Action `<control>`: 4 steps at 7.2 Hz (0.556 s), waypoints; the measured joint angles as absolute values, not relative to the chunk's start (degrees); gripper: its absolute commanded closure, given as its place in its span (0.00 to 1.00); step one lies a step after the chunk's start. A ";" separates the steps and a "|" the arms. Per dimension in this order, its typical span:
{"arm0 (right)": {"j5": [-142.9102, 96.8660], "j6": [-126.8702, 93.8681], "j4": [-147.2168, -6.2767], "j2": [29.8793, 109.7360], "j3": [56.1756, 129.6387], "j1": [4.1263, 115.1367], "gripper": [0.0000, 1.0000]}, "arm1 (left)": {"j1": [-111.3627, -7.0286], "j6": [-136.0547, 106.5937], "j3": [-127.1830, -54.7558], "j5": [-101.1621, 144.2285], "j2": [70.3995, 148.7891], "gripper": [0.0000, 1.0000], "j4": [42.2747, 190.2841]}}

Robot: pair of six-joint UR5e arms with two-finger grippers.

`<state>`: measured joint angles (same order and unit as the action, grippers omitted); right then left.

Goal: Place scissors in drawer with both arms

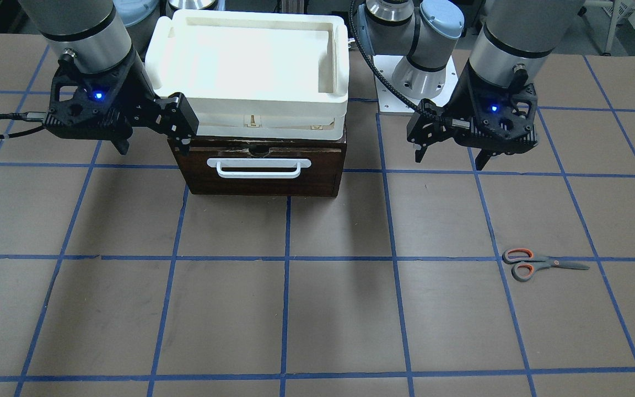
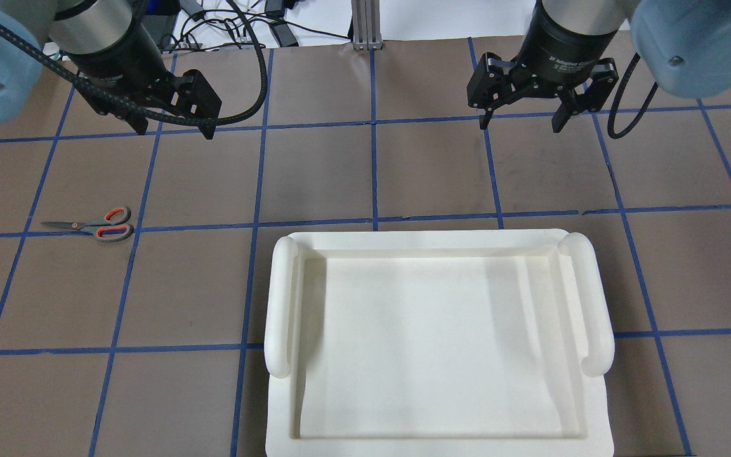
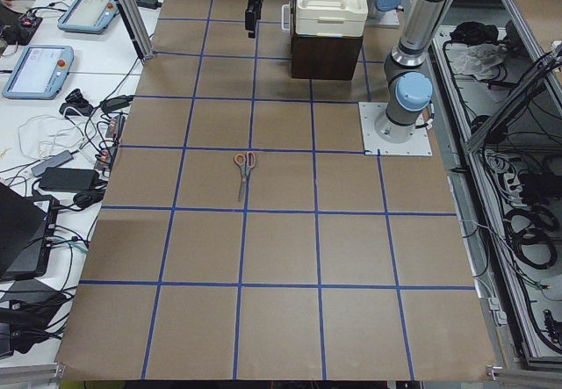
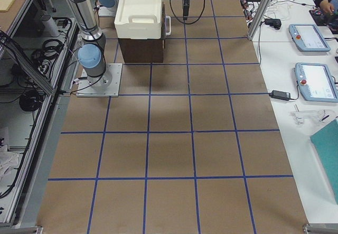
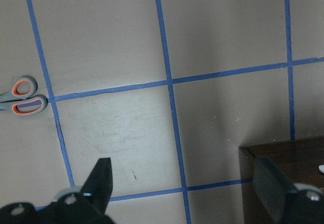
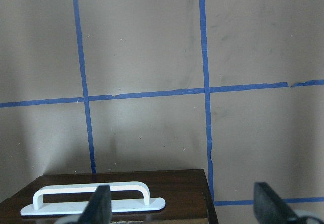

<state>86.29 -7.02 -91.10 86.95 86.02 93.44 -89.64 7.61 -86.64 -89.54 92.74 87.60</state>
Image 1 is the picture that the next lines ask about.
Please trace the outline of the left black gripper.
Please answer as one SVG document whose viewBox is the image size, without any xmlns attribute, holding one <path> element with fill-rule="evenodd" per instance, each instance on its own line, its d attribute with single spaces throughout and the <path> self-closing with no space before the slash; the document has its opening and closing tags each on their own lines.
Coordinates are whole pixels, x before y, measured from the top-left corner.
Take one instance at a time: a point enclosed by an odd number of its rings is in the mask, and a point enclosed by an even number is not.
<svg viewBox="0 0 635 397">
<path fill-rule="evenodd" d="M 470 63 L 449 102 L 443 108 L 430 99 L 419 101 L 407 124 L 407 141 L 414 145 L 414 160 L 420 163 L 427 148 L 451 138 L 451 119 L 471 121 L 467 131 L 455 133 L 461 146 L 480 148 L 476 170 L 483 170 L 497 153 L 522 154 L 537 146 L 534 120 L 537 95 L 523 65 L 510 68 L 513 79 L 507 87 L 498 87 L 481 78 Z"/>
</svg>

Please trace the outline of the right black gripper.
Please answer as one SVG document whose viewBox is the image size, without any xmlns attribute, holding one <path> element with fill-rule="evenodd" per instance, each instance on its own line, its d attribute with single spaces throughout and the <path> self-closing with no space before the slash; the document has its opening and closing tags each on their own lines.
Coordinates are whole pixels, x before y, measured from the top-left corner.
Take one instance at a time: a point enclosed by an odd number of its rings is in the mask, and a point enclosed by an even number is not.
<svg viewBox="0 0 635 397">
<path fill-rule="evenodd" d="M 111 141 L 126 155 L 136 116 L 157 106 L 154 130 L 166 135 L 181 155 L 189 154 L 199 120 L 184 93 L 157 98 L 137 52 L 108 70 L 85 74 L 70 52 L 58 58 L 49 109 L 42 122 L 58 138 Z"/>
</svg>

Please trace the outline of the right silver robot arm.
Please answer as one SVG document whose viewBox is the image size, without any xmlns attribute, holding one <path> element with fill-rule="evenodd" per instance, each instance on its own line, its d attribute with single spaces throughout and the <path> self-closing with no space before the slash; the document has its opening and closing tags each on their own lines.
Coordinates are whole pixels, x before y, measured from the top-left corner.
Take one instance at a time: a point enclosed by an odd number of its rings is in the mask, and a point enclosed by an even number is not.
<svg viewBox="0 0 635 397">
<path fill-rule="evenodd" d="M 189 153 L 199 120 L 184 94 L 159 97 L 111 1 L 22 1 L 58 55 L 42 125 L 58 138 L 110 141 L 121 155 L 135 126 Z"/>
</svg>

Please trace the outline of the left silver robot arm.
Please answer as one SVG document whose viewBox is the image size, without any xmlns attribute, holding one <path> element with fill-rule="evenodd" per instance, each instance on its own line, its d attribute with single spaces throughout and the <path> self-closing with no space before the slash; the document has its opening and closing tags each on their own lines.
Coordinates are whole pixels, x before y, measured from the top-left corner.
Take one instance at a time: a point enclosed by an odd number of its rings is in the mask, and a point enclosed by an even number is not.
<svg viewBox="0 0 635 397">
<path fill-rule="evenodd" d="M 350 2 L 356 47 L 373 75 L 414 111 L 407 140 L 421 162 L 427 148 L 454 139 L 478 148 L 475 167 L 537 146 L 534 79 L 582 1 L 496 1 L 444 105 L 433 98 L 466 26 L 450 1 Z"/>
</svg>

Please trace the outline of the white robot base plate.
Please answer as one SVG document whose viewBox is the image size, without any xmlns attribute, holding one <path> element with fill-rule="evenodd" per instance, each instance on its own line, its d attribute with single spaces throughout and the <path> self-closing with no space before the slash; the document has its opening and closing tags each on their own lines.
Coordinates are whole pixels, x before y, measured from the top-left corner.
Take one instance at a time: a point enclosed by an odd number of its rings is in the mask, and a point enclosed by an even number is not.
<svg viewBox="0 0 635 397">
<path fill-rule="evenodd" d="M 399 93 L 416 105 L 423 98 L 430 99 L 436 106 L 446 105 L 458 82 L 453 58 L 448 59 L 444 69 L 436 72 L 415 69 L 404 56 L 376 55 L 373 63 Z M 413 109 L 391 93 L 378 78 L 374 79 L 381 113 L 405 116 L 413 113 Z"/>
</svg>

